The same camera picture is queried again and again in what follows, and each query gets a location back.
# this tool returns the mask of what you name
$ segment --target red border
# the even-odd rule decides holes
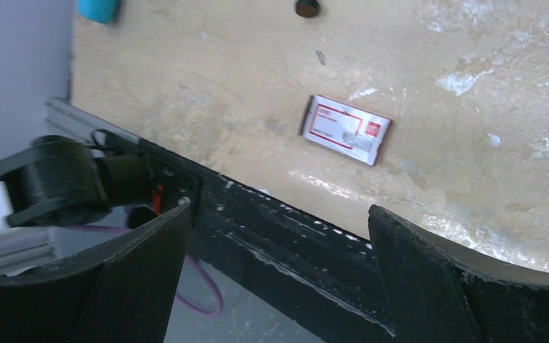
[[[319,137],[319,138],[321,138],[321,139],[324,139],[324,140],[326,140],[326,141],[330,141],[330,142],[332,142],[333,144],[337,144],[337,145],[339,145],[339,146],[341,146],[341,147],[343,147],[343,148],[352,150],[352,146],[348,146],[348,145],[346,145],[346,144],[342,144],[342,143],[340,143],[340,142],[338,142],[338,141],[334,141],[333,139],[331,139],[331,138],[329,138],[329,137],[325,137],[325,136],[323,136],[323,135],[321,135],[321,134],[318,134],[318,133],[312,131],[312,130],[314,129],[314,127],[315,127],[315,121],[317,121],[317,113],[318,113],[318,111],[319,111],[319,107],[323,107],[323,108],[329,109],[329,110],[331,110],[331,111],[336,111],[336,112],[339,113],[339,114],[343,114],[343,115],[345,115],[345,116],[349,116],[349,117],[351,117],[351,118],[358,119],[358,120],[359,120],[359,125],[357,126],[357,131],[355,132],[355,136],[357,136],[357,135],[359,134],[359,130],[361,129],[361,126],[363,125],[363,118],[361,118],[361,117],[359,117],[359,116],[353,116],[352,114],[349,114],[348,112],[342,112],[342,111],[340,111],[339,109],[334,109],[334,108],[332,108],[332,107],[325,106],[325,105],[323,105],[323,104],[317,104],[317,106],[315,107],[315,110],[314,110],[313,113],[312,113],[312,121],[310,122],[310,129],[308,130],[308,133],[309,133],[309,134],[312,134],[312,135],[314,135],[314,136],[317,136],[317,137]]]

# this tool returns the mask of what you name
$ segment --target red logo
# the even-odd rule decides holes
[[[367,128],[365,129],[365,133],[370,136],[377,137],[377,134],[380,133],[380,125],[378,123],[370,121],[367,125]]]

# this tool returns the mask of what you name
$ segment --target red and white box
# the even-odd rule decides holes
[[[383,116],[313,95],[300,134],[372,166],[390,123]]]

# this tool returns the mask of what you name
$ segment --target blue cup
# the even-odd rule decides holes
[[[100,24],[114,20],[119,0],[77,0],[79,14]]]

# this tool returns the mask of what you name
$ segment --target beige surface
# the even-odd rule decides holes
[[[549,271],[549,1],[322,4],[310,20],[293,0],[77,19],[74,105],[361,236],[380,204]],[[379,164],[296,136],[310,94],[395,120]]]

